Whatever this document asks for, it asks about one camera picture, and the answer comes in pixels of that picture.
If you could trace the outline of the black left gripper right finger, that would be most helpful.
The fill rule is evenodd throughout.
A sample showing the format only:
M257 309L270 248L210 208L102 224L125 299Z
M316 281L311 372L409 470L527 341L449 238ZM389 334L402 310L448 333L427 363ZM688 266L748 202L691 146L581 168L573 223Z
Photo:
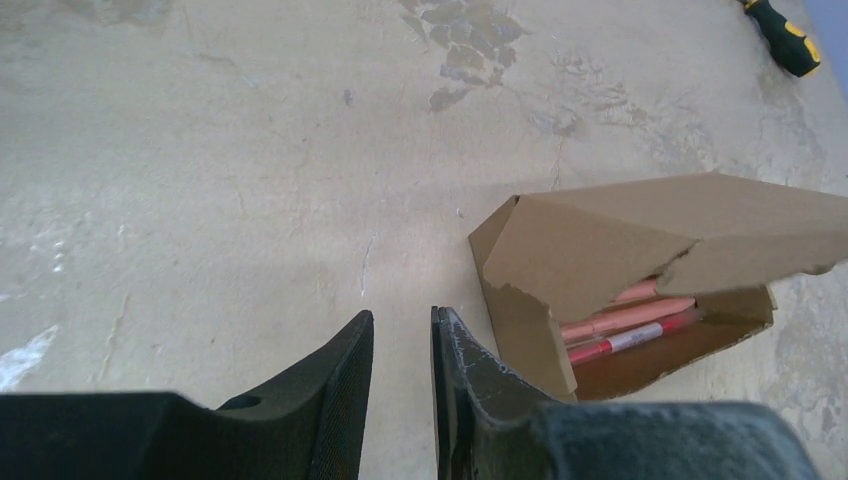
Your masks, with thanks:
M431 310L441 479L814 479L789 426L744 402L567 404L525 381L449 307Z

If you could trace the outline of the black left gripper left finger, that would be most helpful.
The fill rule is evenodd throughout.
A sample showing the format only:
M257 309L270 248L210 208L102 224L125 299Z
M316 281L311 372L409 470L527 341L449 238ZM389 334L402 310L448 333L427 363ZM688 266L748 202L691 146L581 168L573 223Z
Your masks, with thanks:
M355 479L374 349L362 311L325 345L215 409L173 392L10 394L5 479Z

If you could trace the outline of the red pen with label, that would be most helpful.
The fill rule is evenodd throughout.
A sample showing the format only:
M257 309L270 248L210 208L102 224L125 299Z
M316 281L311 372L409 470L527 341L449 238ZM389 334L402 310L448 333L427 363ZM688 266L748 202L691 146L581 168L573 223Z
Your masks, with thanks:
M683 329L700 321L704 316L705 312L698 308L669 315L639 327L605 337L594 344L575 347L568 351L568 359L572 366L581 365L591 360L641 345L650 340L657 339L664 334Z

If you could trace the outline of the brown cardboard box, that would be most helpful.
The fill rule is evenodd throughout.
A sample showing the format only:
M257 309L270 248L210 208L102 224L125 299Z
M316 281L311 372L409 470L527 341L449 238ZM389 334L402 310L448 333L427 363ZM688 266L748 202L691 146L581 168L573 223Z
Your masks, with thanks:
M566 401L609 400L768 329L770 285L847 258L847 200L719 173L510 197L469 237L503 361ZM706 314L573 365L559 330L641 280Z

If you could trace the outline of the pink pen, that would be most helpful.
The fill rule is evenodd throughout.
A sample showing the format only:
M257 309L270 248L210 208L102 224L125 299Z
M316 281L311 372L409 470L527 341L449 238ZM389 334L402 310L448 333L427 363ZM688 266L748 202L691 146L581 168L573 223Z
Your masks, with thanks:
M613 300L613 303L625 303L657 296L656 278L647 278L637 282L619 293Z

